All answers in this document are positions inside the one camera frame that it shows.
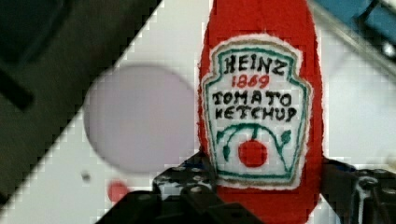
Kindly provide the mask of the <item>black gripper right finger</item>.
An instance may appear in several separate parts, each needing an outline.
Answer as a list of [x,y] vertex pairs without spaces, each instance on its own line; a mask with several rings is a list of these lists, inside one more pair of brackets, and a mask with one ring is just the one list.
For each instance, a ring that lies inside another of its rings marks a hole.
[[396,224],[396,176],[325,158],[320,193],[340,224]]

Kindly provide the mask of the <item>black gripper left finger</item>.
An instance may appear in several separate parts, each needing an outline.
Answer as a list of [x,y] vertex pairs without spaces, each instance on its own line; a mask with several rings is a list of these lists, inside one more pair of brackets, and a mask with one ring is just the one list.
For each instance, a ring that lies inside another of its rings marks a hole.
[[216,176],[208,157],[199,152],[166,169],[152,182],[160,212],[236,212],[217,194]]

